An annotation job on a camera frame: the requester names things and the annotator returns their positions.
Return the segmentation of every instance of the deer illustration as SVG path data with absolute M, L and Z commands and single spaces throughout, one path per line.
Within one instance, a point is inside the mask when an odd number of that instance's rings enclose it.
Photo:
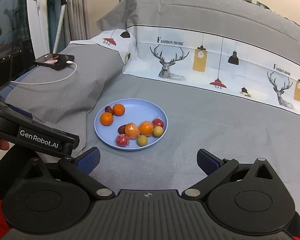
M 285 106 L 287 108 L 294 109 L 293 104 L 288 103 L 287 101 L 283 100 L 282 97 L 281 97 L 282 94 L 284 93 L 284 91 L 286 89 L 289 89 L 292 86 L 293 82 L 290 84 L 290 79 L 288 78 L 288 85 L 286 86 L 286 83 L 284 83 L 284 86 L 280 90 L 278 90 L 277 84 L 275 83 L 275 78 L 274 78 L 274 80 L 271 78 L 271 76 L 274 72 L 275 71 L 273 71 L 270 75 L 267 72 L 267 76 L 268 76 L 268 79 L 269 79 L 270 83 L 273 85 L 273 90 L 277 93 L 279 105 L 280 106 Z
M 158 53 L 156 51 L 159 46 L 160 46 L 160 44 L 158 46 L 156 46 L 153 51 L 150 46 L 151 53 L 153 54 L 153 56 L 155 56 L 156 58 L 158 58 L 160 60 L 159 62 L 162 65 L 162 69 L 158 76 L 161 78 L 168 78 L 168 79 L 172 79 L 172 80 L 180 80 L 180 81 L 186 80 L 186 78 L 184 76 L 175 75 L 175 74 L 171 73 L 170 67 L 173 66 L 176 63 L 176 61 L 185 59 L 189 55 L 189 52 L 187 55 L 185 55 L 184 51 L 181 49 L 181 47 L 179 47 L 182 51 L 182 55 L 180 57 L 178 57 L 178 55 L 176 54 L 175 58 L 173 58 L 169 62 L 165 62 L 164 57 L 162 57 L 162 52 L 160 53 L 160 55 L 158 55 Z

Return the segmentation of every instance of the orange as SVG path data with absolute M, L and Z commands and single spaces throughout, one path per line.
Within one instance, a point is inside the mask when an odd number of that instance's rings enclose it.
M 100 122 L 105 126 L 111 125 L 113 122 L 113 115 L 108 112 L 104 112 L 100 116 Z
M 137 139 L 140 135 L 138 126 L 136 126 L 133 122 L 130 122 L 126 125 L 124 132 L 130 137 L 130 139 Z
M 112 112 L 114 115 L 123 115 L 124 112 L 126 111 L 126 109 L 124 108 L 124 106 L 122 104 L 115 104 L 112 107 Z
M 149 121 L 144 121 L 139 126 L 140 133 L 145 136 L 151 136 L 153 131 L 153 124 Z

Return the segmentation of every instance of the ribbed black surface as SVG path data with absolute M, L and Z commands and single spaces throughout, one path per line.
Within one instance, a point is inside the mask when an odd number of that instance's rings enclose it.
M 198 201 L 179 197 L 175 190 L 122 190 L 112 200 L 98 201 L 74 227 L 52 235 L 31 236 L 11 230 L 4 240 L 241 240 L 291 239 L 284 232 L 243 236 L 215 223 Z

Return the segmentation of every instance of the charging cable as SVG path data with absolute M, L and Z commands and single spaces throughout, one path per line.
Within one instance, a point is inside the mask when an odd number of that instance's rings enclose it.
M 58 82 L 61 82 L 63 80 L 66 80 L 67 78 L 71 77 L 74 72 L 76 72 L 77 68 L 78 68 L 78 65 L 70 60 L 67 61 L 67 64 L 74 64 L 75 65 L 75 69 L 74 71 L 67 77 L 63 78 L 63 79 L 59 79 L 59 80 L 56 80 L 56 81 L 50 81 L 50 82 L 43 82 L 43 83 L 23 83 L 23 82 L 16 82 L 16 81 L 10 81 L 10 83 L 13 83 L 13 84 L 21 84 L 21 85 L 29 85 L 29 86 L 38 86 L 38 85 L 48 85 L 48 84 L 53 84 L 53 83 L 58 83 Z

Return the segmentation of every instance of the plate rim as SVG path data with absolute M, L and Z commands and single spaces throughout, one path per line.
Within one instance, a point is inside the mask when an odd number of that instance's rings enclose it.
M 147 144 L 147 145 L 145 145 L 145 146 L 141 146 L 141 147 L 136 147 L 136 148 L 125 148 L 125 147 L 120 147 L 120 146 L 117 146 L 117 145 L 113 146 L 113 145 L 111 145 L 111 144 L 105 142 L 105 141 L 100 137 L 100 135 L 98 134 L 97 129 L 96 129 L 96 119 L 97 119 L 97 116 L 99 115 L 99 113 L 100 113 L 102 110 L 104 110 L 104 109 L 106 108 L 106 106 L 109 106 L 109 105 L 112 104 L 112 103 L 115 103 L 115 102 L 118 102 L 118 101 L 122 101 L 122 100 L 129 100 L 129 99 L 130 99 L 130 100 L 131 100 L 131 99 L 133 99 L 133 100 L 140 100 L 140 101 L 145 101 L 145 102 L 151 103 L 152 105 L 158 107 L 158 108 L 163 112 L 163 114 L 164 114 L 164 116 L 165 116 L 165 118 L 166 118 L 166 120 L 167 120 L 167 124 L 166 124 L 166 128 L 165 128 L 163 134 L 162 134 L 156 141 L 154 141 L 154 142 L 152 142 L 152 143 L 150 143 L 150 144 Z M 155 143 L 157 143 L 159 140 L 161 140 L 161 138 L 165 135 L 165 133 L 166 133 L 166 131 L 167 131 L 167 129 L 168 129 L 168 117 L 167 117 L 166 113 L 162 110 L 162 108 L 161 108 L 160 106 L 156 105 L 156 104 L 153 103 L 153 102 L 150 102 L 150 101 L 148 101 L 148 100 L 144 100 L 144 99 L 141 99 L 141 98 L 122 98 L 122 99 L 118 99 L 118 100 L 115 100 L 115 101 L 113 101 L 113 102 L 110 102 L 110 103 L 108 103 L 107 105 L 103 106 L 103 107 L 98 111 L 98 113 L 96 114 L 96 117 L 94 118 L 93 126 L 94 126 L 94 131 L 95 131 L 96 134 L 98 135 L 99 139 L 100 139 L 101 141 L 103 141 L 106 145 L 109 145 L 109 146 L 112 147 L 112 148 L 115 148 L 115 149 L 118 149 L 118 150 L 123 150 L 123 151 L 138 151 L 138 150 L 142 150 L 142 149 L 148 148 L 148 147 L 154 145 Z

